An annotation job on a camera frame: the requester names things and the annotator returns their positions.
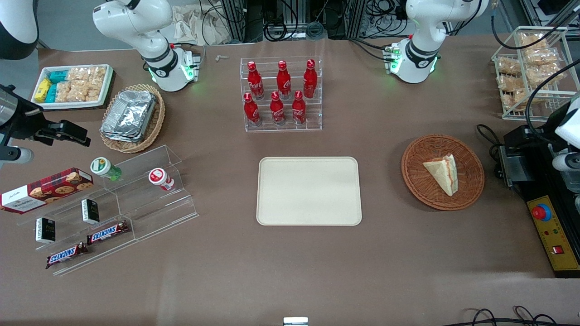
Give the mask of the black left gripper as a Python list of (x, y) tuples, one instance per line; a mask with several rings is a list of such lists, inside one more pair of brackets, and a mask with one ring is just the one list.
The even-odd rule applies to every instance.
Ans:
[(568, 113), (568, 108), (559, 108), (548, 117), (547, 122), (541, 126), (540, 130), (529, 125), (520, 125), (514, 130), (505, 134), (505, 147), (507, 150), (524, 150), (531, 147), (551, 144), (553, 150), (562, 151), (568, 149), (568, 142), (557, 136), (555, 130), (563, 122)]

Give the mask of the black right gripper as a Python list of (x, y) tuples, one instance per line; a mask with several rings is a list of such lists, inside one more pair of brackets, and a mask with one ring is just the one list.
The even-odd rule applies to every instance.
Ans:
[(52, 146), (55, 140), (77, 143), (89, 147), (91, 138), (87, 130), (68, 120), (53, 124), (53, 129), (42, 129), (46, 119), (40, 107), (14, 93), (13, 85), (0, 86), (1, 145), (7, 146), (11, 138), (29, 139)]

